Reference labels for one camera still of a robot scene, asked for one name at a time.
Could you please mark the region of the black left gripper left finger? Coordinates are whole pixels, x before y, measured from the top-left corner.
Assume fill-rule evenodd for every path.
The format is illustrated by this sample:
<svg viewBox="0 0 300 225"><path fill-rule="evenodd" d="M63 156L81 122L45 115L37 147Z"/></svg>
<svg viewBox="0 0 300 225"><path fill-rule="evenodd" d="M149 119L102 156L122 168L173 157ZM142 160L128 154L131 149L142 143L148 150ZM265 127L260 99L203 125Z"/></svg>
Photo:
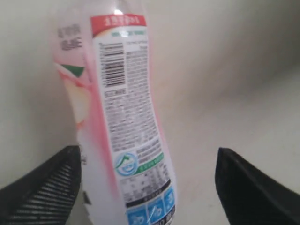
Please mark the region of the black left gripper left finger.
<svg viewBox="0 0 300 225"><path fill-rule="evenodd" d="M82 182L81 153L67 146L0 190L2 225L66 224Z"/></svg>

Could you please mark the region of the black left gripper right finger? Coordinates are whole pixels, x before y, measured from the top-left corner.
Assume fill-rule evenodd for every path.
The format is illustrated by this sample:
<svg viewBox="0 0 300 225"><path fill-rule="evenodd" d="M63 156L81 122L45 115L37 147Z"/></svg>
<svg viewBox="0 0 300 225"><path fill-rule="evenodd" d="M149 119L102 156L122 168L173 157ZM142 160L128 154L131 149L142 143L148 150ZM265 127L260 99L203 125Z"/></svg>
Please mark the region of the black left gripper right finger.
<svg viewBox="0 0 300 225"><path fill-rule="evenodd" d="M298 225L300 195L230 148L219 148L215 186L231 225Z"/></svg>

